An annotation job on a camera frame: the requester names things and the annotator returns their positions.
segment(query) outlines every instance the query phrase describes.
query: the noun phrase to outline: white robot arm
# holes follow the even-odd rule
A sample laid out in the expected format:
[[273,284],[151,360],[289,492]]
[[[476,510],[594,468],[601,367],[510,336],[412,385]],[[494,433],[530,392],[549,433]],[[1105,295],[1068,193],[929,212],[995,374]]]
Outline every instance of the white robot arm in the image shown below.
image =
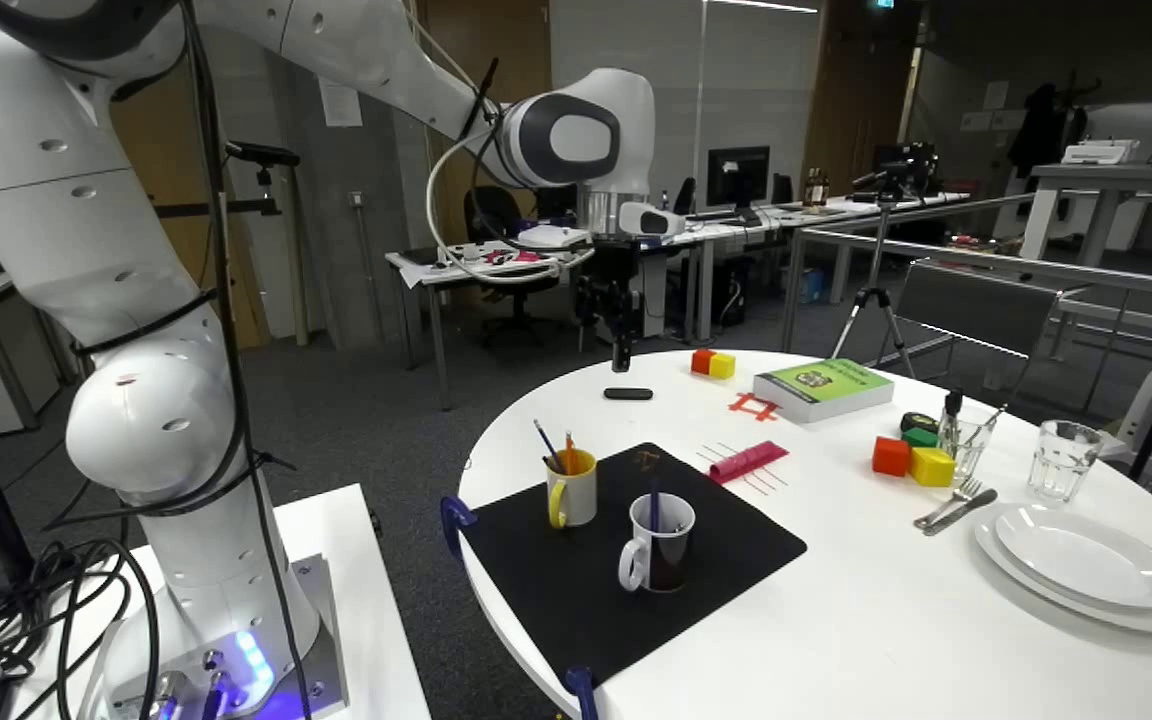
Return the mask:
[[[649,193],[650,86],[630,73],[590,73],[494,108],[418,52],[405,0],[191,4],[212,30],[489,148],[482,164],[504,179],[586,186],[594,231],[620,231],[620,203]],[[316,644],[318,617],[284,547],[276,564],[265,558],[255,520],[267,510],[242,481],[248,435],[234,433],[219,319],[106,125],[106,99],[162,75],[183,37],[180,0],[0,0],[0,264],[20,295],[90,350],[66,452],[138,510],[180,611],[162,665],[188,672],[198,654],[223,656],[242,716]],[[276,586],[289,587],[297,649]]]

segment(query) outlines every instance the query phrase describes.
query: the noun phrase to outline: black tray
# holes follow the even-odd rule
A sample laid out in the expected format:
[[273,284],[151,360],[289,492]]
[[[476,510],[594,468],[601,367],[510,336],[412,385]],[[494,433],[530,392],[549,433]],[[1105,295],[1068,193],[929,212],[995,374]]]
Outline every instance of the black tray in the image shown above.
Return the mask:
[[[625,592],[616,586],[627,504],[650,484],[697,510],[685,586]],[[542,525],[542,484],[494,501],[464,528],[500,598],[556,672],[594,684],[668,644],[808,546],[654,446],[601,460],[601,516],[575,533]]]

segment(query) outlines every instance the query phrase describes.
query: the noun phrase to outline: book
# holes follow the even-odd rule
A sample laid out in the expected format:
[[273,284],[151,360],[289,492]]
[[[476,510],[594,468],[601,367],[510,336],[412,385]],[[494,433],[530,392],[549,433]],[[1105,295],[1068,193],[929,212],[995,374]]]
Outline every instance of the book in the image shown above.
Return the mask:
[[851,360],[817,360],[779,374],[761,374],[753,396],[774,403],[779,418],[796,424],[874,410],[890,402],[890,381],[851,364]]

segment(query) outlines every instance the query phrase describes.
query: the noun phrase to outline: computer screen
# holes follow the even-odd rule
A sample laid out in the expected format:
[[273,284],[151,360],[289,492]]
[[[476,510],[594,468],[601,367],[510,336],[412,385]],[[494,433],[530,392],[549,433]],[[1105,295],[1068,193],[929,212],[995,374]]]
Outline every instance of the computer screen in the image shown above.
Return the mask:
[[766,202],[766,148],[713,148],[706,153],[706,203],[748,209]]

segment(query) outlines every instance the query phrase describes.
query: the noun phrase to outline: white plate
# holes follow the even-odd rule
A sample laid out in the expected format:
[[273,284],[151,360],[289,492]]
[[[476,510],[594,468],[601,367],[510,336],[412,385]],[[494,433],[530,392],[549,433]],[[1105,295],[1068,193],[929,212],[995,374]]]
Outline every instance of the white plate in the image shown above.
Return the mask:
[[974,536],[974,547],[1009,575],[1014,581],[1018,587],[1074,611],[1074,617],[1087,617],[1087,620],[1100,620],[1100,626],[1110,626],[1110,629],[1126,629],[1126,633],[1148,633],[1152,637],[1152,611],[1124,611],[1124,609],[1110,609],[1110,606],[1095,606],[1095,600],[1083,600],[1034,572],[1026,572],[1011,553],[1005,553],[1005,546],[995,540],[995,516],[1009,511],[1009,510],[995,510],[987,516],[974,520],[970,536]]
[[1009,510],[995,540],[1034,575],[1116,609],[1152,611],[1152,547],[1083,516]]

